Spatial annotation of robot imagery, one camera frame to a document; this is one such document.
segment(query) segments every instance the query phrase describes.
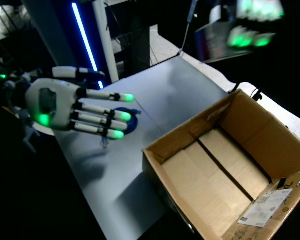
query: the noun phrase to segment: table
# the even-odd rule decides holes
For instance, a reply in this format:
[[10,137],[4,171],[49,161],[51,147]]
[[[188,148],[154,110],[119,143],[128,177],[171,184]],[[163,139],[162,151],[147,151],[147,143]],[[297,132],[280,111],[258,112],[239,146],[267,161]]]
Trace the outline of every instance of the table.
[[131,93],[136,101],[84,102],[142,111],[135,132],[112,141],[106,150],[100,146],[99,136],[74,131],[54,133],[106,238],[135,240],[167,211],[142,172],[142,149],[227,93],[179,56],[104,91]]

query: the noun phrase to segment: robot finger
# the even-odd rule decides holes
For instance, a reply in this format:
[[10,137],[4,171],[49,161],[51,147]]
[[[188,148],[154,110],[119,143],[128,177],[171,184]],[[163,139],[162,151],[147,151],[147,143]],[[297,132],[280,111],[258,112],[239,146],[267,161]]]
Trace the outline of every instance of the robot finger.
[[118,130],[112,130],[112,129],[97,127],[97,126],[90,126],[79,122],[72,122],[72,123],[73,123],[72,129],[78,132],[99,135],[102,137],[108,137],[110,139],[122,139],[125,136],[125,134],[122,131],[118,131]]
[[121,120],[121,121],[125,121],[125,122],[127,122],[131,119],[131,115],[127,112],[112,110],[112,109],[104,108],[101,106],[96,106],[93,104],[83,103],[83,102],[77,102],[74,105],[74,109],[79,110],[79,111],[93,113],[93,114],[103,115],[103,116],[106,116],[107,118],[112,118],[115,120]]
[[131,103],[135,100],[135,97],[132,94],[123,94],[115,92],[103,92],[97,90],[87,89],[85,91],[85,98],[88,99],[98,99],[98,100],[110,100],[110,101],[119,101]]
[[97,124],[109,129],[124,131],[128,128],[128,125],[125,122],[116,121],[109,118],[101,118],[86,114],[84,112],[74,112],[71,117],[73,120]]

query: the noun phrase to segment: white robotic hand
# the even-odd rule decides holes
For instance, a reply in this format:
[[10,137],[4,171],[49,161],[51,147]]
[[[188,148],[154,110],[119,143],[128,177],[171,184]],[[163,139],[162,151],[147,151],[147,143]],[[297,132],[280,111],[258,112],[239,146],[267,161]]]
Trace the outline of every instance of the white robotic hand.
[[81,98],[134,101],[131,94],[83,89],[78,85],[51,78],[36,80],[25,94],[30,116],[43,126],[59,131],[75,130],[111,139],[124,137],[123,131],[128,128],[127,121],[132,117],[129,113],[82,103],[78,101]]

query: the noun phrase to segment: open cardboard box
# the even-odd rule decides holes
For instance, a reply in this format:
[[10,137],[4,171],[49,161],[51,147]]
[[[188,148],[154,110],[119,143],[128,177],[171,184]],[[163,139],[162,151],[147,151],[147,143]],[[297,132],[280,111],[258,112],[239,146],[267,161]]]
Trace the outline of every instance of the open cardboard box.
[[[271,239],[300,201],[300,140],[240,90],[143,153],[143,171],[205,240]],[[282,178],[293,190],[267,224],[239,224]]]

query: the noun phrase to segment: cardboard box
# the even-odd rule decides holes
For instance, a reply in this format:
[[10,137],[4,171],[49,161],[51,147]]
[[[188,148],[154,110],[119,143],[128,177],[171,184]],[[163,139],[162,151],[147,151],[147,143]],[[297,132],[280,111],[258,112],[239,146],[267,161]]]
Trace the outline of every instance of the cardboard box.
[[[300,140],[240,90],[143,153],[143,171],[205,240],[271,239],[300,201]],[[267,224],[239,224],[282,178],[293,190]]]

